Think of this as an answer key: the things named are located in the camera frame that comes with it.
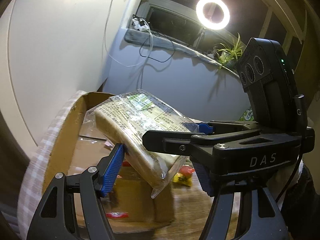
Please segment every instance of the transparent plastic wrapper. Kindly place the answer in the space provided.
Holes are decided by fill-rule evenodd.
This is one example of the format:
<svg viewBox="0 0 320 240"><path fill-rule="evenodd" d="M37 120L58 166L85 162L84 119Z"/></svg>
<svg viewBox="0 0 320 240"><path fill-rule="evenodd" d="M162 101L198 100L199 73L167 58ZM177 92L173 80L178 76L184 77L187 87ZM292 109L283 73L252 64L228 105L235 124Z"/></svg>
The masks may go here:
<svg viewBox="0 0 320 240"><path fill-rule="evenodd" d="M152 198L168 185L186 157L147 151L143 134L148 130L199 131L196 123L141 89L110 97L87 111L84 123L95 125L112 143L126 146L125 158L153 187Z"/></svg>

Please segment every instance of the brown cardboard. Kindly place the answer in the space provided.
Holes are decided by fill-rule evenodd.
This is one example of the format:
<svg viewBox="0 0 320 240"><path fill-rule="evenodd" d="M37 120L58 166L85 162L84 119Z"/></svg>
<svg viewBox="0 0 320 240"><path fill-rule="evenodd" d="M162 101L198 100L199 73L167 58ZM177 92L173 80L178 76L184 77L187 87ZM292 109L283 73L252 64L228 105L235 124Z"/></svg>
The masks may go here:
<svg viewBox="0 0 320 240"><path fill-rule="evenodd" d="M89 166L96 165L99 160L108 156L110 148L104 144L104 137L99 131L82 127L87 110L107 100L110 94L91 92L83 95L65 119L60 133L53 146L51 157L44 176L43 192L52 177L58 172L72 175L81 173ZM102 138L81 138L81 135ZM102 199L105 212L127 212L129 217L109 219L114 232L143 232L169 225L174 220L173 200L170 185L155 199L151 199L152 188L132 167L122 167L116 179L114 193L116 205ZM79 226L85 226L81 199L75 194L76 215Z"/></svg>

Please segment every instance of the checkered cloth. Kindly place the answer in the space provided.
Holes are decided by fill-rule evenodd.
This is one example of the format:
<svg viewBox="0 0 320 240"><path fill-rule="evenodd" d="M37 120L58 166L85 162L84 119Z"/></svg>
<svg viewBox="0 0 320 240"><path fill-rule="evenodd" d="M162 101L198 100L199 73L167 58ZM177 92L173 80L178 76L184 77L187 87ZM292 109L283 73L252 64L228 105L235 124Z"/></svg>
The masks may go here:
<svg viewBox="0 0 320 240"><path fill-rule="evenodd" d="M23 240L27 238L32 217L42 197L44 174L47 169L53 145L71 108L84 94L86 94L84 91L76 92L59 111L39 143L36 153L32 157L24 175L19 194L17 215L19 230Z"/></svg>

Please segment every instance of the camera lens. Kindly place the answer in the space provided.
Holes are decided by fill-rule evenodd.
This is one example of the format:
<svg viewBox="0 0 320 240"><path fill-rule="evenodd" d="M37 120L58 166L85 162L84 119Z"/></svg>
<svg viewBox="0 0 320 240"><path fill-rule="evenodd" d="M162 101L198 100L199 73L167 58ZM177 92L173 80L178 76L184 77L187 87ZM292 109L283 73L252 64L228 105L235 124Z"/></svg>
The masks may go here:
<svg viewBox="0 0 320 240"><path fill-rule="evenodd" d="M245 70L245 73L246 73L249 81L252 83L254 81L254 72L253 72L251 65L249 63L247 63L247 65L245 65L244 70Z"/></svg>
<svg viewBox="0 0 320 240"><path fill-rule="evenodd" d="M242 84L245 86L245 84L247 83L247 80L246 80L243 72L240 73L240 79L241 79Z"/></svg>
<svg viewBox="0 0 320 240"><path fill-rule="evenodd" d="M253 64L254 64L254 67L256 68L257 72L260 75L262 75L264 67L263 67L263 63L262 63L261 58L259 58L258 56L255 56L253 59Z"/></svg>

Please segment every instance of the silver bolt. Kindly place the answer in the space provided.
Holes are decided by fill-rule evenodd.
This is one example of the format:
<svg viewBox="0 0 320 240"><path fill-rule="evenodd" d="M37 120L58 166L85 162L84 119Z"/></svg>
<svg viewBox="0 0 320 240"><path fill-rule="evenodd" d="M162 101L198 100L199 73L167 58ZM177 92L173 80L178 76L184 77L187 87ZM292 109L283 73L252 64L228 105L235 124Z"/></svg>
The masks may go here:
<svg viewBox="0 0 320 240"><path fill-rule="evenodd" d="M55 178L56 179L61 179L63 177L63 173L62 172L58 172L56 175L55 175Z"/></svg>
<svg viewBox="0 0 320 240"><path fill-rule="evenodd" d="M229 146L226 145L226 144L224 144L224 143L218 143L218 144L217 144L217 148L219 148L219 149L226 149L226 148L229 148Z"/></svg>
<svg viewBox="0 0 320 240"><path fill-rule="evenodd" d="M186 147L184 145L180 145L179 150L181 152L184 152L186 150Z"/></svg>
<svg viewBox="0 0 320 240"><path fill-rule="evenodd" d="M92 167L90 167L90 168L88 169L88 171L89 171L90 173L94 173L94 172L97 171L97 168L96 168L95 166L92 166Z"/></svg>

